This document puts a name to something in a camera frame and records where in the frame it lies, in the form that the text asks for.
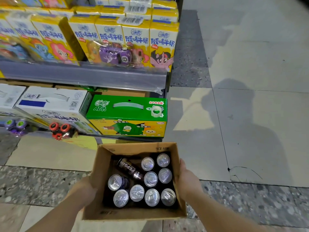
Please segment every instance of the can lid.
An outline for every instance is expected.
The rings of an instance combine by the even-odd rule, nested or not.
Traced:
[[[121,208],[127,204],[129,194],[126,190],[118,190],[114,195],[114,205]]]
[[[172,172],[167,169],[167,168],[164,168],[164,169],[161,169],[159,171],[159,180],[160,182],[162,183],[169,183],[173,178],[173,175],[172,175]]]
[[[155,162],[152,158],[150,157],[146,157],[141,161],[141,167],[142,169],[144,169],[145,171],[150,171],[153,169],[153,167],[155,166]]]
[[[158,183],[158,176],[155,172],[147,172],[144,177],[144,183],[148,187],[154,187]]]
[[[130,190],[130,198],[134,202],[139,202],[144,198],[145,190],[141,185],[135,185]]]
[[[167,154],[162,153],[157,157],[157,163],[160,167],[165,168],[170,164],[170,157]]]
[[[172,189],[166,188],[161,193],[161,200],[165,206],[172,206],[176,201],[176,194]]]
[[[149,189],[145,194],[145,202],[148,206],[154,207],[160,201],[160,194],[156,189]]]
[[[112,175],[108,180],[108,187],[112,191],[118,190],[122,185],[122,178],[118,174]]]

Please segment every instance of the floor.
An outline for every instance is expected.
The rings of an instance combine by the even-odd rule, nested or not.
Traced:
[[[184,0],[168,93],[164,141],[205,193],[273,231],[309,231],[308,19],[297,0]],[[44,137],[0,141],[0,231],[26,231],[95,158]],[[72,231],[205,231],[189,205],[180,220],[80,216]]]

